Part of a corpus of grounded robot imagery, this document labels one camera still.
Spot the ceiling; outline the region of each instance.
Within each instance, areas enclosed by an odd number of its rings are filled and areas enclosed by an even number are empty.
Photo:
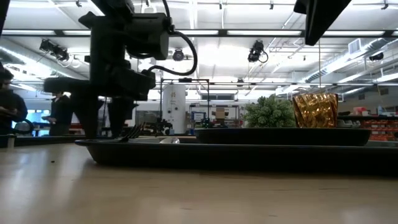
[[[161,1],[133,1],[137,13],[164,12]],[[219,0],[170,0],[167,1],[176,29],[304,29],[305,15],[293,13],[295,0],[274,0],[274,8],[270,10],[268,0],[222,0],[220,10]],[[384,1],[352,0],[352,3],[342,12],[331,25],[333,30],[392,30],[398,29],[398,0],[388,0],[389,7],[381,10]],[[86,29],[78,19],[88,11],[100,15],[101,12],[91,1],[81,0],[82,7],[77,7],[71,0],[12,0],[7,14],[4,29]],[[55,62],[50,55],[44,55],[39,46],[44,37],[3,37],[28,49],[29,52],[44,57],[46,61]],[[63,73],[79,74],[89,77],[89,66],[83,63],[83,56],[90,53],[90,38],[88,37],[51,37],[52,42],[66,47],[75,57],[66,63],[60,63]],[[260,38],[264,45],[271,45],[266,52],[269,54],[267,63],[249,63],[248,52],[254,37],[196,37],[192,41],[198,51],[199,66],[197,77],[209,78],[214,82],[235,82],[243,78],[245,82],[298,82],[298,75],[317,69],[327,60],[348,49],[352,38],[322,38],[320,46],[307,46],[298,38]],[[169,49],[183,49],[190,55],[188,45],[177,37],[170,38]],[[396,54],[395,47],[385,49],[385,59],[392,60]],[[365,70],[365,60],[357,58],[335,73],[336,77],[347,77]],[[142,70],[153,61],[131,60],[132,69]],[[165,67],[185,72],[192,66],[192,61],[174,62],[167,60],[157,62]],[[367,66],[382,63],[370,62]],[[339,79],[330,78],[330,82]],[[276,89],[277,86],[260,86],[256,91]]]

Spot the person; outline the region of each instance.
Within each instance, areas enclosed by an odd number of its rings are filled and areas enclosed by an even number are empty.
[[[0,135],[12,133],[12,122],[21,122],[27,116],[27,108],[18,94],[10,90],[14,75],[0,68]]]
[[[50,122],[50,136],[63,136],[69,134],[69,127],[72,122],[73,111],[70,106],[70,99],[63,92],[53,93],[55,98],[51,102],[50,116],[42,117]]]

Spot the wooden table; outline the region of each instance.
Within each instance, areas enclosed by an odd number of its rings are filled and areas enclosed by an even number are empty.
[[[73,144],[0,152],[0,199],[4,224],[398,222],[392,179],[101,167]]]

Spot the black plate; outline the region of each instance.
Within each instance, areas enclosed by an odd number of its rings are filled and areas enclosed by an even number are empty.
[[[353,128],[209,128],[195,130],[203,144],[364,146],[371,134]]]
[[[119,143],[81,140],[99,164],[174,169],[396,175],[398,148]]]

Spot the white tank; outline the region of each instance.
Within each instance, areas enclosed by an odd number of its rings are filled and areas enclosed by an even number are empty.
[[[163,119],[173,124],[175,134],[185,134],[185,85],[167,85],[163,90]]]

